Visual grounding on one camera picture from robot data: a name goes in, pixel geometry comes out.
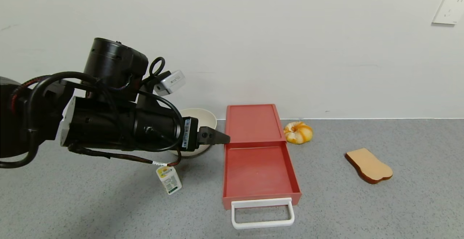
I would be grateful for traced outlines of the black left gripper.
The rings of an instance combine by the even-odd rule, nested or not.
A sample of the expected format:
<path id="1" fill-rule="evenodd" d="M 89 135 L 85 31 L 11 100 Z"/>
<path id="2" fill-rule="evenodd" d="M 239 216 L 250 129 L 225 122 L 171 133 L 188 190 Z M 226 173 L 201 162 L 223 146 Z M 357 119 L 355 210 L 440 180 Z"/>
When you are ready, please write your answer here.
<path id="1" fill-rule="evenodd" d="M 198 145 L 230 143 L 230 136 L 213 128 L 202 126 L 196 130 L 198 120 L 193 117 L 179 117 L 174 110 L 158 103 L 137 103 L 134 138 L 136 143 L 149 151 L 194 151 Z"/>

